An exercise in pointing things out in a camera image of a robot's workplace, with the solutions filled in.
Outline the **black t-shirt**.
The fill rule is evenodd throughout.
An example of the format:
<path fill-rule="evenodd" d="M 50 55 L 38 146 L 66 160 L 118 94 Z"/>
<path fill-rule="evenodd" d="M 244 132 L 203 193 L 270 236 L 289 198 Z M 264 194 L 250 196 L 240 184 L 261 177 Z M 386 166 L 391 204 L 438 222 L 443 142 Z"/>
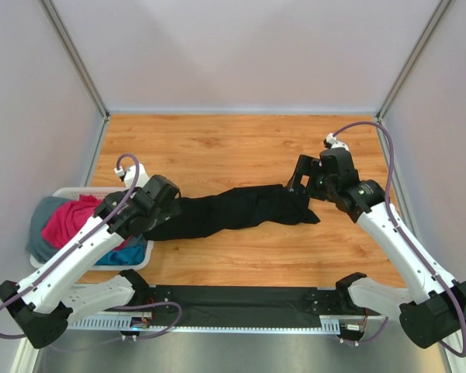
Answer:
<path fill-rule="evenodd" d="M 309 198 L 281 184 L 237 187 L 218 195 L 179 198 L 180 213 L 143 234 L 149 241 L 209 237 L 222 230 L 253 228 L 265 221 L 316 225 Z"/>

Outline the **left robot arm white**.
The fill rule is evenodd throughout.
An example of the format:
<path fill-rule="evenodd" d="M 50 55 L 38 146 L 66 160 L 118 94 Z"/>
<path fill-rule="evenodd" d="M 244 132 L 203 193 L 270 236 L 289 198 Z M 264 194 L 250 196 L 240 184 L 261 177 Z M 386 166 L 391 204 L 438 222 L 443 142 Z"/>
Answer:
<path fill-rule="evenodd" d="M 70 325 L 98 312 L 156 307 L 148 283 L 135 270 L 122 270 L 109 281 L 81 290 L 73 286 L 125 239 L 176 216 L 179 194 L 179 188 L 160 175 L 143 186 L 107 194 L 73 239 L 40 269 L 19 282 L 0 284 L 0 309 L 8 311 L 20 336 L 42 349 Z"/>

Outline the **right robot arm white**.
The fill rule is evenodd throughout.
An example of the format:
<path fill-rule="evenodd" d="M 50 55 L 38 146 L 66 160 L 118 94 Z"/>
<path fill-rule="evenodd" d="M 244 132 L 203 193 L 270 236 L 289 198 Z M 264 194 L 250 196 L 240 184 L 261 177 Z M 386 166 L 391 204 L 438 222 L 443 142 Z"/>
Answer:
<path fill-rule="evenodd" d="M 421 348 L 466 325 L 466 281 L 456 280 L 428 254 L 379 183 L 360 179 L 349 151 L 331 148 L 318 158 L 300 155 L 287 187 L 347 214 L 381 247 L 406 284 L 393 288 L 365 274 L 351 274 L 336 284 L 334 303 L 340 312 L 362 308 L 380 313 L 399 322 Z"/>

